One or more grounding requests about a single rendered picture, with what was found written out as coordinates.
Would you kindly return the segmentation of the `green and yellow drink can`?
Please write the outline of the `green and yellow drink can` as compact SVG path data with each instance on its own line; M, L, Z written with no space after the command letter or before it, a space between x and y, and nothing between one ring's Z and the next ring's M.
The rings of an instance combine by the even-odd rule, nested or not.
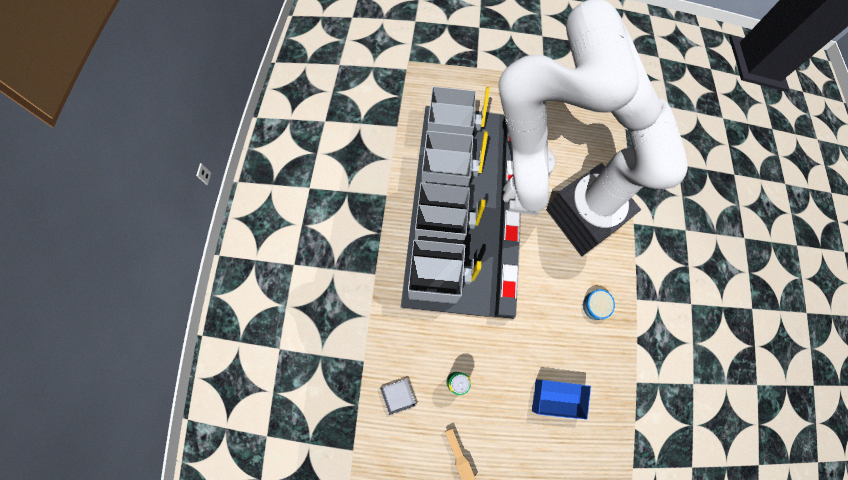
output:
M446 381L449 390L456 395L464 395L471 388L471 380L464 373L453 372L447 378L450 378Z

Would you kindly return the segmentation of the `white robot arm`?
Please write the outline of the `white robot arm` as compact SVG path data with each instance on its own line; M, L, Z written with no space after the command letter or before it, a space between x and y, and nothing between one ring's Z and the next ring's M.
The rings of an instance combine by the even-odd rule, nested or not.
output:
M680 184L687 157L674 114L657 96L617 10L605 0L584 1L569 14L566 32L576 69L533 54L513 62L499 79L517 191L508 212L538 215L548 204L556 159L548 149L546 101L559 101L611 112L628 129L633 148L620 150L600 174L584 177L574 191L580 215L609 228L624 220L625 203L643 186Z

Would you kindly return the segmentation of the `round tin with blue-rimmed lid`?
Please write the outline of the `round tin with blue-rimmed lid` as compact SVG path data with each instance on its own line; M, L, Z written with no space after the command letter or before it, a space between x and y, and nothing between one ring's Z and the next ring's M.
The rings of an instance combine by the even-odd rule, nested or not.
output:
M583 309L590 319L603 320L613 314L615 301L608 291L599 289L584 298Z

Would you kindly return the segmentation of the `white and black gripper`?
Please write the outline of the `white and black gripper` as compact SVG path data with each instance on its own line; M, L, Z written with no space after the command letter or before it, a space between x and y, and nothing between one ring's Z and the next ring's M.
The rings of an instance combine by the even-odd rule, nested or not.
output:
M510 200L515 201L516 191L513 189L512 186L512 178L508 180L508 182L503 188L503 191L505 190L505 192L501 195L501 199L503 199L505 202L509 202Z

